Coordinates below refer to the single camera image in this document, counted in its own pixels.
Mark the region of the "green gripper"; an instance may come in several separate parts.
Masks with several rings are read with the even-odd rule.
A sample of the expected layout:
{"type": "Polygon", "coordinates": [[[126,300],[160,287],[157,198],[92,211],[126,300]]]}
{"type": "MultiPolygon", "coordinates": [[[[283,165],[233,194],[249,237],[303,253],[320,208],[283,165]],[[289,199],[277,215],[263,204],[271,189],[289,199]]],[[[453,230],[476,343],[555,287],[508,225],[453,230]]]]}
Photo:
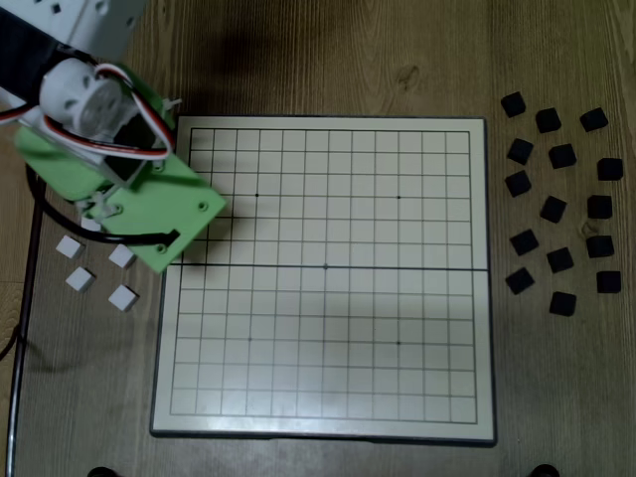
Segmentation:
{"type": "Polygon", "coordinates": [[[129,188],[175,149],[171,102],[124,66],[59,63],[25,86],[16,148],[67,200],[129,188]]]}

